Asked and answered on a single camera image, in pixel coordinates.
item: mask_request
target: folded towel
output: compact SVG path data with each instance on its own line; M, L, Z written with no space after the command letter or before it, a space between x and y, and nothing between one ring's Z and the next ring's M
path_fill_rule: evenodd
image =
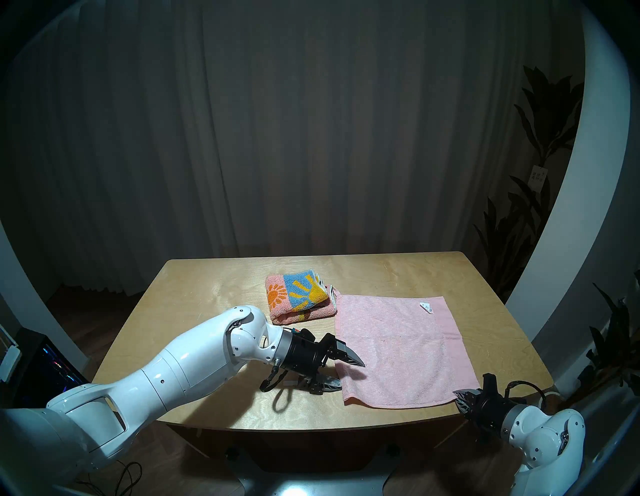
M335 293L312 270L297 274L271 274L264 281L269 316L276 325L287 325L336 313Z

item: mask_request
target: gray curtain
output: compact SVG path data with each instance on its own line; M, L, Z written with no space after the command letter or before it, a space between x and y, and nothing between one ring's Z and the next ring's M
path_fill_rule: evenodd
M168 259L477 249L528 173L551 2L89 0L3 83L3 149L64 282Z

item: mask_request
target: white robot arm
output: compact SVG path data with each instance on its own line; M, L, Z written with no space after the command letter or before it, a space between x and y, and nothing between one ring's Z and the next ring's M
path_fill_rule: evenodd
M567 409L550 417L537 406L502 397L493 374L482 389L454 391L456 406L483 432L497 435L523 452L511 496L561 496L580 474L584 419Z
M257 307L234 307L179 335L117 382L78 386L40 410L3 410L0 422L20 432L49 480L66 483L115 461L140 429L214 392L249 360L272 364L271 377L279 367L299 372L316 394L339 390L337 379L317 373L328 358L364 366L331 334L315 342L308 331L269 324Z

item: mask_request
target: sun pattern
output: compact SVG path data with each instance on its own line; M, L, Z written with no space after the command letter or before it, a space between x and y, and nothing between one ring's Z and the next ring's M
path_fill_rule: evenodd
M269 308L273 310L276 305L281 304L287 297L287 289L280 284L271 284L267 290L267 301Z

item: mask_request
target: table top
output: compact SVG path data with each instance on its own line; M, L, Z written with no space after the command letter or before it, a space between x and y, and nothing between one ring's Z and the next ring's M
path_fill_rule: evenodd
M444 296L480 384L486 372L497 376L499 390L513 380L542 389L553 384L522 329L460 252L169 260L122 327L93 382L110 383L134 372L173 338L230 307L255 305L268 316L267 275L308 268L342 294ZM335 333L334 320L309 321L304 327L320 338ZM335 375L331 362L327 370ZM251 361L214 393L174 408L160 420L208 429L280 431L389 426L458 413L453 402L386 410L345 405L340 392L315 396L277 387L262 393L259 385L270 371L269 365ZM519 386L512 396L531 392Z

